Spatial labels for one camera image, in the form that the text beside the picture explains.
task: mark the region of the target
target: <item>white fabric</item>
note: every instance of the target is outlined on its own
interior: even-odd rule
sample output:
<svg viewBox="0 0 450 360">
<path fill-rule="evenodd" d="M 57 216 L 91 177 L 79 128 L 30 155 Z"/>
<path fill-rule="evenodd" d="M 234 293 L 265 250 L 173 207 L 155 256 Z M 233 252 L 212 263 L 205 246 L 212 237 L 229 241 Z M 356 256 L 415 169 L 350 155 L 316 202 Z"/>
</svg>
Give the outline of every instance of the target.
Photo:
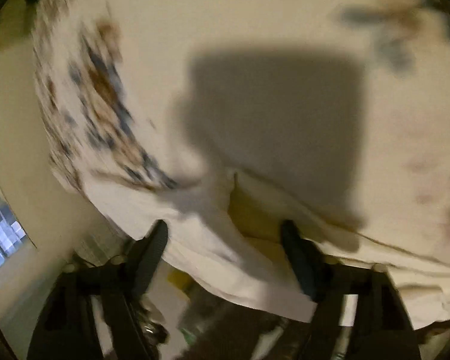
<svg viewBox="0 0 450 360">
<path fill-rule="evenodd" d="M 415 11 L 419 0 L 106 1 L 122 34 L 133 133 L 178 188 L 132 188 L 98 177 L 96 160 L 81 163 L 83 191 L 104 215 L 135 239 L 165 219 L 167 262 L 232 302 L 308 321 L 314 305 L 290 273 L 227 214 L 238 173 L 262 209 L 305 234 L 319 228 L 326 254 L 386 264 L 414 328 L 450 319 L 450 42 L 440 13 Z M 350 28 L 341 12 L 356 5 L 388 19 Z M 394 19 L 402 11 L 412 24 Z M 374 56 L 382 35 L 398 36 L 412 67 Z M 54 42 L 57 55 L 72 44 Z"/>
</svg>

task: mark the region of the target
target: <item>beige wall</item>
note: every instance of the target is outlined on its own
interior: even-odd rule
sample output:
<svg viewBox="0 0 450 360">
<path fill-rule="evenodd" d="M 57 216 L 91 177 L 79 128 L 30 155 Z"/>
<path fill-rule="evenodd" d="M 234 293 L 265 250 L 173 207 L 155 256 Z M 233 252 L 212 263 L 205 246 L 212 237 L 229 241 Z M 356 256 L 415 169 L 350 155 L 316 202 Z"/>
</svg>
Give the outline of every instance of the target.
<svg viewBox="0 0 450 360">
<path fill-rule="evenodd" d="M 48 166 L 48 145 L 32 81 L 32 45 L 0 51 L 0 193 L 36 245 L 0 268 L 0 318 L 60 266 L 85 232 L 107 223 L 77 194 L 65 192 Z"/>
</svg>

